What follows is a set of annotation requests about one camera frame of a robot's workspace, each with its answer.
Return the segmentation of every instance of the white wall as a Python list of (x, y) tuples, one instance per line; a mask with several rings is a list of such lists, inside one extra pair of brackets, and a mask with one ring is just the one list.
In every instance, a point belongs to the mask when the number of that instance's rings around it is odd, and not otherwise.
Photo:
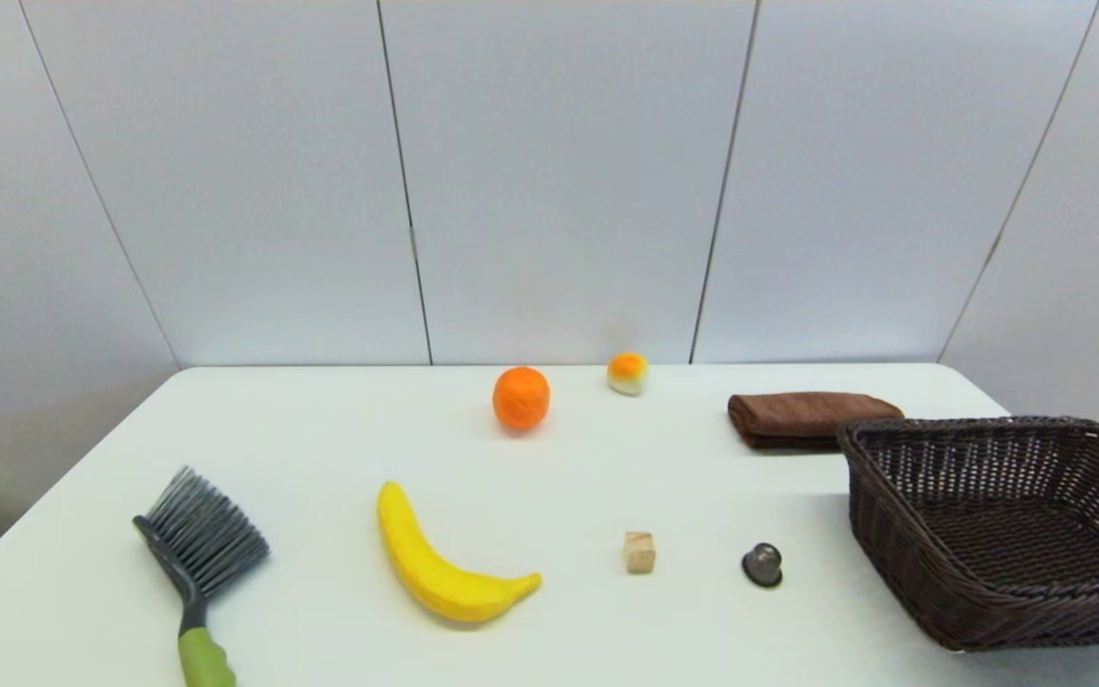
[(1095, 4), (763, 0), (693, 361), (934, 361)]
[(176, 370), (0, 0), (0, 531)]
[(1013, 413), (1099, 419), (1099, 9), (942, 362)]
[(374, 0), (23, 5), (180, 364), (426, 364)]
[(752, 12), (384, 3), (436, 364), (689, 361)]

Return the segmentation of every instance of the plastic fruit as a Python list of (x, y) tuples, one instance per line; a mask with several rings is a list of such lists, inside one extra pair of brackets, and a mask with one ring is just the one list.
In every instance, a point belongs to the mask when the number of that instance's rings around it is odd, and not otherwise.
[(541, 586), (541, 575), (502, 579), (466, 573), (440, 557), (423, 538), (400, 484), (379, 488), (379, 531), (388, 561), (410, 595), (433, 612), (458, 622), (485, 622)]
[(637, 396), (642, 395), (647, 381), (647, 358), (639, 353), (619, 353), (610, 361), (608, 379), (610, 387), (619, 395)]
[(530, 366), (511, 368), (495, 383), (495, 415), (510, 430), (532, 430), (550, 410), (550, 383)]

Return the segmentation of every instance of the toy orange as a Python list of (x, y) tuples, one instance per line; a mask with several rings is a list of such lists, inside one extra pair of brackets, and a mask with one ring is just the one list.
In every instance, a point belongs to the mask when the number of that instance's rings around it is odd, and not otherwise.
[(550, 383), (530, 366), (498, 375), (495, 383), (495, 415), (511, 430), (532, 430), (550, 410)]

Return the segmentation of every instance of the cleaning brush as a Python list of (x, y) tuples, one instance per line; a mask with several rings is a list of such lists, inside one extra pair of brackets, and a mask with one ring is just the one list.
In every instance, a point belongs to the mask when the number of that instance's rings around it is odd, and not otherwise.
[(207, 630), (207, 603), (270, 555), (270, 545), (226, 496), (188, 466), (134, 527), (180, 592), (177, 649), (187, 687), (233, 687), (227, 654)]

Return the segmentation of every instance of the brown towel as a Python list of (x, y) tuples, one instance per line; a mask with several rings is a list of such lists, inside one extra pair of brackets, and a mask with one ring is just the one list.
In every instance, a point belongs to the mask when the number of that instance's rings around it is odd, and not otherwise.
[(901, 410), (866, 395), (803, 391), (797, 395), (733, 396), (732, 425), (754, 448), (836, 452), (837, 428), (856, 419), (902, 418)]

